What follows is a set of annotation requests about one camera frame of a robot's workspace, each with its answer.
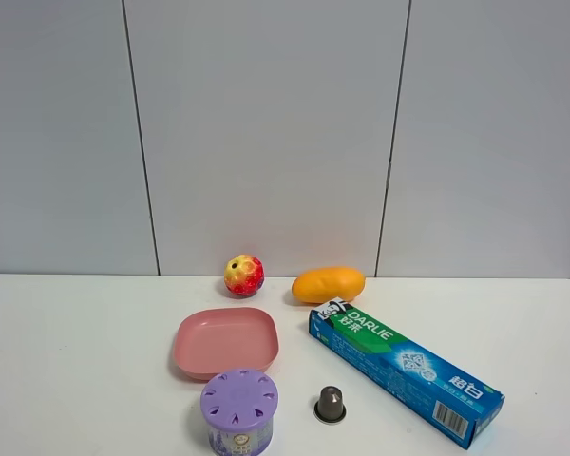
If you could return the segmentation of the green blue toothpaste box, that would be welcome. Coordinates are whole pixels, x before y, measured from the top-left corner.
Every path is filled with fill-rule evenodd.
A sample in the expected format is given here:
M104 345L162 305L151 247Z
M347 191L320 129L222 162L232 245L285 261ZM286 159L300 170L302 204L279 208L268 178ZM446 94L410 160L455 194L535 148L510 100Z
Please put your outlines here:
M310 311L309 334L468 449L505 396L337 297Z

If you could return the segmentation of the red yellow toy apple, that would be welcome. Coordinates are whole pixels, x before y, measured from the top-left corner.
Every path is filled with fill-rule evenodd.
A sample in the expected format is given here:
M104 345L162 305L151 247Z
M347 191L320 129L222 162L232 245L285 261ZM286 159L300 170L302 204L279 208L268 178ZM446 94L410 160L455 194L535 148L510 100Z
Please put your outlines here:
M255 256L239 255L226 264L223 277L224 284L230 293L251 296L263 285L263 265Z

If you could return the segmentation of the orange toy mango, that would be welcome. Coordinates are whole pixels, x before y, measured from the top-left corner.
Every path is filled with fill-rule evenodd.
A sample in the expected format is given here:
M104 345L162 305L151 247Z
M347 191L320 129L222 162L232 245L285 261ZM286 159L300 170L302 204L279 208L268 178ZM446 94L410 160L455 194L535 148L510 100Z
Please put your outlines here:
M326 267L307 271L292 285L295 299L308 304L322 304L340 297L351 301L365 289L366 277L354 268Z

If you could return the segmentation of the pink square plate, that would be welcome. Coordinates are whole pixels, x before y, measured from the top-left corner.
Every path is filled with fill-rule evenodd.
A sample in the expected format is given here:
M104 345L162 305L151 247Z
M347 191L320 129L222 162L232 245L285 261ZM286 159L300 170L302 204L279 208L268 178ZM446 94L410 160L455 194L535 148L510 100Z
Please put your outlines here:
M278 353L274 320L250 307L193 313L180 323L173 343L175 366L199 381L235 368L266 371Z

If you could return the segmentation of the purple air freshener jar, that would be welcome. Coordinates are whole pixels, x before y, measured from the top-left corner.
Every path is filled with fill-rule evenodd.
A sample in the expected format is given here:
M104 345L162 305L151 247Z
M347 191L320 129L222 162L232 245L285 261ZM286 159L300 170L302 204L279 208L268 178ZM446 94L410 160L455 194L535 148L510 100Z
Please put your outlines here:
M278 405L275 382L260 370L228 370L200 395L208 441L220 456L259 455L271 443Z

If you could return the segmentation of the grey coffee capsule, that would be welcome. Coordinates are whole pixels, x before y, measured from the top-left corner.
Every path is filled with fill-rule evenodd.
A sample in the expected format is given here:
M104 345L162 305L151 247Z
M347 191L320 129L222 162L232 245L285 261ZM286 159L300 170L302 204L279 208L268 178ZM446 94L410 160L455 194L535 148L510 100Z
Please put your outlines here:
M322 423L337 424L341 422L347 413L341 389L336 386L324 387L313 406L313 412Z

